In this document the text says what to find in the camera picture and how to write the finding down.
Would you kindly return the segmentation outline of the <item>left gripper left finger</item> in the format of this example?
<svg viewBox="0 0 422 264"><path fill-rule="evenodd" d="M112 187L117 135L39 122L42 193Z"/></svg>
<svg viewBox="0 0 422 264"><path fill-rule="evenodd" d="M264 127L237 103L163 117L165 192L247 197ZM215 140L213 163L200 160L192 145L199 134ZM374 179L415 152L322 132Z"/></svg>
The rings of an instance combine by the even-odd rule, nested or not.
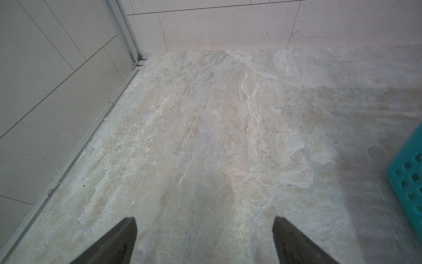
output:
<svg viewBox="0 0 422 264"><path fill-rule="evenodd" d="M71 264L128 264L137 237L134 217L126 217L92 244Z"/></svg>

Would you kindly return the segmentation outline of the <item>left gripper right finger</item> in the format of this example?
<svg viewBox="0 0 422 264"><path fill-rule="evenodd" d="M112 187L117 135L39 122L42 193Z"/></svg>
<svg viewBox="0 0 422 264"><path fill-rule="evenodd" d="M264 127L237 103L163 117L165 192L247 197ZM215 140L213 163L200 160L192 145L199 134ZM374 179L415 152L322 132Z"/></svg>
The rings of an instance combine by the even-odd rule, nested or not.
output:
<svg viewBox="0 0 422 264"><path fill-rule="evenodd" d="M273 240L281 264L336 264L337 261L284 217L276 216Z"/></svg>

